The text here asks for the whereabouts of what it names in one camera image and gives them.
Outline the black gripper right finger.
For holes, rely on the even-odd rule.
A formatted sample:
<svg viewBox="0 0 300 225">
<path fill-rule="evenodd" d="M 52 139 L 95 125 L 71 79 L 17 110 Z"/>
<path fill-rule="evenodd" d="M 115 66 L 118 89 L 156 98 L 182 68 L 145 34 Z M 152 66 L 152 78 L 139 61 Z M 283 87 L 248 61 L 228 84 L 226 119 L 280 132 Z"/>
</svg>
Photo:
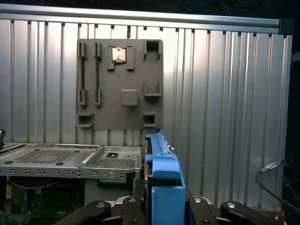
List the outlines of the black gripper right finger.
<svg viewBox="0 0 300 225">
<path fill-rule="evenodd" d="M 205 197 L 193 196 L 186 188 L 186 225 L 283 225 L 284 213 L 250 208 L 237 201 L 219 207 Z"/>
</svg>

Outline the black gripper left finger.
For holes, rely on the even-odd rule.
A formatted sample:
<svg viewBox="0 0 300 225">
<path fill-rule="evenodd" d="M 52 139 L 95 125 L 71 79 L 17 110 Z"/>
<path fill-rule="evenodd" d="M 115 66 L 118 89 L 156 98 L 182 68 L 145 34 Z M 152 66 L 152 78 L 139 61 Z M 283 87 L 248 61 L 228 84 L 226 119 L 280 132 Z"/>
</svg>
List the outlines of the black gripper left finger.
<svg viewBox="0 0 300 225">
<path fill-rule="evenodd" d="M 135 195 L 123 196 L 112 206 L 103 200 L 93 201 L 65 218 L 57 225 L 144 225 L 144 180 L 135 182 Z"/>
</svg>

